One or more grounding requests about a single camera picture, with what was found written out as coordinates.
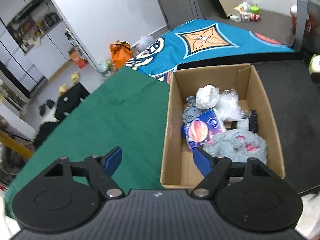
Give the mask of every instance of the tissue package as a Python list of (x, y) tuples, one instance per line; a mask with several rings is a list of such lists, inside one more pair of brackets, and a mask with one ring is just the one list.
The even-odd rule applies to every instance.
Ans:
[(201, 147), (205, 142), (210, 143), (215, 134), (225, 132), (226, 128), (213, 108), (184, 124), (181, 130), (190, 151), (193, 151), (195, 147)]

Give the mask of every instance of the screw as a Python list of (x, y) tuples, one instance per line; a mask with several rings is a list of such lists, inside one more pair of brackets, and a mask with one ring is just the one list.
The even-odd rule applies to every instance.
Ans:
[(118, 188), (112, 188), (107, 190), (107, 195), (109, 197), (119, 197), (122, 195), (122, 190), (118, 189)]
[(197, 197), (206, 197), (207, 195), (209, 195), (209, 190), (205, 189), (205, 188), (197, 188), (196, 190), (194, 190), (193, 192)]

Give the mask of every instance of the cardboard box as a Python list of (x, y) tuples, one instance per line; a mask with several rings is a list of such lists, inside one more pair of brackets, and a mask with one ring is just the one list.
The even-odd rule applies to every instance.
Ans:
[(284, 178), (284, 160), (276, 122), (258, 73), (251, 64), (177, 70), (171, 75), (160, 182), (167, 189), (193, 189), (203, 179), (181, 133), (186, 98), (211, 84), (220, 91), (236, 89), (244, 110), (256, 109), (258, 134), (267, 142), (268, 167)]
[(83, 58), (81, 58), (79, 56), (79, 53), (78, 51), (75, 49), (75, 47), (72, 47), (70, 50), (69, 50), (69, 58), (80, 68), (84, 68), (86, 65), (87, 65), (87, 61)]

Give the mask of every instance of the plastic bag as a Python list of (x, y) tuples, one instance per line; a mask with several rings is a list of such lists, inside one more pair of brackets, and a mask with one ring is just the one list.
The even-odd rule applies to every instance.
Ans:
[(113, 65), (112, 61), (109, 59), (102, 60), (97, 65), (97, 72), (101, 74), (102, 78), (107, 78), (111, 75), (111, 66)]
[(220, 93), (219, 101), (215, 105), (219, 117), (223, 121), (239, 121), (242, 118), (242, 110), (239, 105), (239, 96), (236, 90), (225, 90)]
[(137, 46), (138, 51), (143, 52), (145, 49), (150, 47), (154, 42), (155, 42), (155, 40), (150, 35), (141, 37), (138, 42), (138, 46)]
[(219, 88), (206, 85), (199, 88), (196, 94), (196, 107), (201, 110), (212, 108), (219, 100)]
[(126, 41), (118, 41), (116, 44), (110, 44), (112, 61), (120, 69), (125, 62), (133, 58), (131, 45)]

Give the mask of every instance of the plush toy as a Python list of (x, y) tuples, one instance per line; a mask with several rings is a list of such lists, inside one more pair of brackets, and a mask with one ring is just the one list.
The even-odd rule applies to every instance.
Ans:
[(204, 111), (196, 107), (196, 98), (194, 96), (188, 97), (187, 103), (189, 104), (189, 106), (186, 107), (186, 109), (184, 109), (182, 113), (182, 122), (184, 124), (191, 122), (192, 120), (204, 113)]
[(64, 84), (59, 87), (59, 96), (62, 96), (68, 90), (68, 84)]
[(71, 75), (71, 81), (73, 84), (79, 82), (79, 80), (80, 80), (80, 73), (79, 72), (73, 73)]
[(234, 129), (215, 134), (212, 140), (204, 143), (203, 150), (215, 157), (224, 155), (233, 162), (246, 162), (255, 157), (267, 164), (267, 144), (258, 134), (251, 131)]

